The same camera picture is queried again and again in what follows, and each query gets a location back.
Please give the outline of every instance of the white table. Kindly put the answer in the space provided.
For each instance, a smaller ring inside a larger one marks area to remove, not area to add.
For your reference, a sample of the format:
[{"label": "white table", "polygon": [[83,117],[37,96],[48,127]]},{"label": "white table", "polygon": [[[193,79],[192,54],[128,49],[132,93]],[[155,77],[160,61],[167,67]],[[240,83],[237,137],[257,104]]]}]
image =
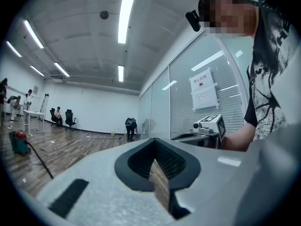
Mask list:
[{"label": "white table", "polygon": [[[32,134],[30,133],[30,117],[32,115],[42,116],[42,118],[43,118],[43,122],[42,122],[43,131],[42,132],[44,133],[44,117],[45,117],[45,114],[43,114],[41,112],[27,111],[27,110],[23,110],[23,113],[24,113],[24,116],[23,116],[23,131],[25,131],[25,116],[28,115],[28,136],[32,136]],[[40,120],[38,119],[37,131],[39,131],[39,125],[40,125]]]}]

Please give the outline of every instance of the person in white shirt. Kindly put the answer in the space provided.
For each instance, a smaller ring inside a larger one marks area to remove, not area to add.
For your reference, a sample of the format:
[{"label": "person in white shirt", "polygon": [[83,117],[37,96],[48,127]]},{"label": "person in white shirt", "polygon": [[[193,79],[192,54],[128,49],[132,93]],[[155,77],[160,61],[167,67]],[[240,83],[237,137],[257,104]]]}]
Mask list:
[{"label": "person in white shirt", "polygon": [[57,121],[57,124],[59,126],[62,126],[63,120],[62,120],[62,115],[60,112],[61,107],[58,107],[57,110],[55,111],[55,120]]},{"label": "person in white shirt", "polygon": [[[30,111],[30,106],[32,105],[32,90],[28,91],[28,94],[25,96],[24,100],[24,110]],[[28,115],[25,114],[25,126],[28,126]]]},{"label": "person in white shirt", "polygon": [[20,100],[21,100],[21,96],[18,96],[18,98],[16,100],[12,100],[10,102],[10,106],[11,106],[11,116],[10,116],[10,121],[15,121],[16,118],[16,111],[20,110],[21,105],[20,105]]}]

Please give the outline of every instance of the round ceiling fixture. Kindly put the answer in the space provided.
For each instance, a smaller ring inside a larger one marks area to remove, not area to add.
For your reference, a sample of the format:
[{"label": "round ceiling fixture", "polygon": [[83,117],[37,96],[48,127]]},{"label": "round ceiling fixture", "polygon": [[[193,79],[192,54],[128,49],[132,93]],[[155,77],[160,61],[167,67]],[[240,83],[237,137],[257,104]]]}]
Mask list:
[{"label": "round ceiling fixture", "polygon": [[108,19],[108,17],[110,16],[110,14],[109,14],[109,12],[107,10],[104,10],[104,11],[100,12],[99,16],[100,16],[101,19],[105,20],[105,19]]}]

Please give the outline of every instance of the chair backrest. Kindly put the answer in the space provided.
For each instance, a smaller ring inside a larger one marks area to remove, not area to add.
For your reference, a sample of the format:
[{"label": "chair backrest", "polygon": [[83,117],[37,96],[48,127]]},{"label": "chair backrest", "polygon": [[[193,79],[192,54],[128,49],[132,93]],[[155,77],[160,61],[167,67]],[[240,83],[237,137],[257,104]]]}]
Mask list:
[{"label": "chair backrest", "polygon": [[54,121],[54,115],[55,115],[55,108],[51,108],[50,110],[50,114],[51,114],[51,120]]},{"label": "chair backrest", "polygon": [[65,112],[66,115],[66,124],[68,124],[69,122],[73,122],[73,113],[72,110],[67,110]]}]

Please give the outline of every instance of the standing person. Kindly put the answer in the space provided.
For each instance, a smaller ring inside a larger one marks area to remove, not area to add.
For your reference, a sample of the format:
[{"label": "standing person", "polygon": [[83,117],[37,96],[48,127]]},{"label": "standing person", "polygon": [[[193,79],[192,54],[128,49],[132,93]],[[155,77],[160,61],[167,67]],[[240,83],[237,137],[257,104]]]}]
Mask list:
[{"label": "standing person", "polygon": [[59,126],[62,126],[63,120],[62,120],[62,115],[60,112],[61,107],[58,107],[57,110],[55,111],[55,120],[57,121],[57,124]]},{"label": "standing person", "polygon": [[21,96],[18,96],[18,98],[16,100],[12,100],[10,102],[10,106],[11,106],[11,116],[10,116],[10,121],[15,121],[16,118],[16,110],[20,109],[20,100],[21,100]]},{"label": "standing person", "polygon": [[[27,96],[25,96],[24,100],[24,110],[30,111],[30,106],[32,105],[32,90],[28,91]],[[28,126],[28,114],[25,114],[25,126]]]},{"label": "standing person", "polygon": [[2,111],[4,108],[4,99],[6,98],[6,86],[8,85],[8,80],[5,78],[0,83],[0,126],[2,125]]},{"label": "standing person", "polygon": [[134,136],[135,130],[136,130],[137,139],[138,139],[137,123],[134,118],[128,118],[126,120],[126,129],[127,129],[127,142],[134,141],[133,136]]},{"label": "standing person", "polygon": [[298,53],[299,35],[287,18],[243,0],[199,0],[198,12],[206,29],[254,39],[253,60],[247,69],[247,123],[222,141],[223,149],[245,151],[253,140],[264,139],[286,125],[271,87]]}]

